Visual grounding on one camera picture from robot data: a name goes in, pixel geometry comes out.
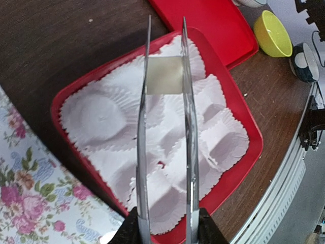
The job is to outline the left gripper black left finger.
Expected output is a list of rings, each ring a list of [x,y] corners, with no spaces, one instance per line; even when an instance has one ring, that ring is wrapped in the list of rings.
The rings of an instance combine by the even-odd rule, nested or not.
[[[110,241],[106,236],[100,239],[100,243],[109,244],[136,244],[140,243],[140,234],[138,226],[138,213],[137,208],[134,207],[124,219],[122,225],[114,234]]]

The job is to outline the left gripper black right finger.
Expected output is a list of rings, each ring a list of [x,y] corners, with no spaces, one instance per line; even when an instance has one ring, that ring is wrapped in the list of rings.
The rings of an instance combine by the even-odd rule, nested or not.
[[[199,244],[229,244],[205,208],[200,208]]]

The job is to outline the white square chocolate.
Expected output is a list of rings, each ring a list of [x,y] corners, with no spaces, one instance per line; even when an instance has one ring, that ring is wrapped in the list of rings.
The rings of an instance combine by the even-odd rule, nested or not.
[[[146,78],[148,95],[181,94],[182,82],[181,56],[149,57]]]

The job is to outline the red box lid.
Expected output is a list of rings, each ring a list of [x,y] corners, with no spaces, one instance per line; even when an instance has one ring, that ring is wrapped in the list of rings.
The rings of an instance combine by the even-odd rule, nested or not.
[[[185,17],[229,70],[258,52],[253,31],[232,1],[152,0],[150,4],[170,31],[180,30]]]

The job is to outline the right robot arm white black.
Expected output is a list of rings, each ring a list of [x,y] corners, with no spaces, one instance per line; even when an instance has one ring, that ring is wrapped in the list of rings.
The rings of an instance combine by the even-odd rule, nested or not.
[[[324,68],[324,62],[321,59],[320,53],[314,41],[314,34],[319,34],[319,41],[324,42],[324,1],[323,0],[310,0],[310,1],[295,1],[296,10],[298,13],[307,11],[308,17],[306,22],[308,24],[315,24],[318,30],[312,33],[312,43],[318,56],[320,65]]]

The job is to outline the floral rectangular tray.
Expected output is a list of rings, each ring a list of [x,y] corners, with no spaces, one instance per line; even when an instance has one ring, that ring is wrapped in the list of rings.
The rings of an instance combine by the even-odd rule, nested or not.
[[[108,243],[123,218],[76,179],[1,92],[1,243]]]

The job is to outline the red box base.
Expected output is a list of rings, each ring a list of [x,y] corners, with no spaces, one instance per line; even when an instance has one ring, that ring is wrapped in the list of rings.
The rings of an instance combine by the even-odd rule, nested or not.
[[[63,88],[53,99],[51,104],[51,117],[54,126],[69,144],[71,150],[79,158],[80,163],[92,179],[96,181],[100,189],[108,196],[116,208],[127,216],[131,210],[125,206],[113,194],[112,190],[103,181],[100,173],[94,168],[88,157],[70,142],[66,131],[60,123],[60,108],[63,102],[72,94],[79,91],[85,85],[92,81],[98,81],[107,74],[111,73],[115,68],[126,64],[139,55],[144,56],[144,73],[143,84],[140,98],[140,106],[137,119],[137,164],[136,164],[136,196],[141,195],[140,188],[145,187],[142,194],[142,211],[145,216],[149,217],[148,207],[148,187],[147,187],[147,151],[146,151],[146,123],[147,123],[147,69],[149,57],[164,56],[181,56],[183,63],[183,82],[182,93],[184,105],[185,119],[185,138],[186,138],[186,171],[188,169],[197,169],[199,171],[199,136],[198,136],[198,120],[193,94],[193,80],[191,76],[191,65],[189,60],[188,41],[192,40],[202,56],[205,64],[205,72],[207,75],[213,74],[217,77],[223,90],[227,107],[233,113],[247,132],[249,146],[246,154],[229,170],[225,171],[218,183],[204,197],[199,197],[199,172],[194,177],[197,181],[194,198],[198,200],[199,206],[205,208],[208,213],[213,214],[235,191],[244,177],[248,174],[254,163],[257,161],[263,149],[262,135],[252,117],[247,104],[244,101],[237,85],[230,76],[228,70],[224,67],[219,57],[213,50],[207,38],[196,28],[189,27],[185,32],[175,31],[166,34],[155,40],[149,40],[147,45],[135,49],[115,60],[112,60],[90,73],[77,79],[67,87]],[[182,243],[185,241],[186,216],[183,216],[179,223],[170,231],[163,234],[152,234],[152,240],[155,243]]]

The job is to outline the white paper liners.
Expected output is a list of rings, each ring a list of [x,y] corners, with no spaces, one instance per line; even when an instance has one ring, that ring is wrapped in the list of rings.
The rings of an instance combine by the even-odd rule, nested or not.
[[[199,49],[188,41],[199,136],[199,197],[247,152],[243,125],[227,107],[221,84],[207,75]],[[88,157],[103,181],[128,210],[137,205],[137,119],[144,56],[115,68],[70,95],[60,123],[68,139]],[[186,212],[186,138],[183,96],[148,95],[147,187],[152,234],[172,230]]]

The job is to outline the dark blue white bowl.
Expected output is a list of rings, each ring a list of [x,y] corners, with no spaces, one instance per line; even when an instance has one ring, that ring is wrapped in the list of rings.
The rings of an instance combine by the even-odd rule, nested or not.
[[[294,75],[302,82],[314,83],[319,80],[319,68],[315,56],[306,42],[293,47],[289,64]]]

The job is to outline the lime green bowl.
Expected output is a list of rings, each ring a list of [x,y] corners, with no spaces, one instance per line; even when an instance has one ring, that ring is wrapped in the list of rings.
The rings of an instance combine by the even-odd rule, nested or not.
[[[271,11],[264,10],[253,25],[253,32],[259,47],[271,57],[290,57],[293,45],[289,34]]]

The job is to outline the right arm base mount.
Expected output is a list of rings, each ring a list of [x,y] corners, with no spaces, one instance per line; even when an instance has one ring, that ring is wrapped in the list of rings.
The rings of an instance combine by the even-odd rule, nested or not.
[[[315,96],[310,96],[298,132],[301,146],[305,151],[310,147],[316,149],[319,146],[320,137],[317,135],[318,131],[324,131],[324,108],[318,108]]]

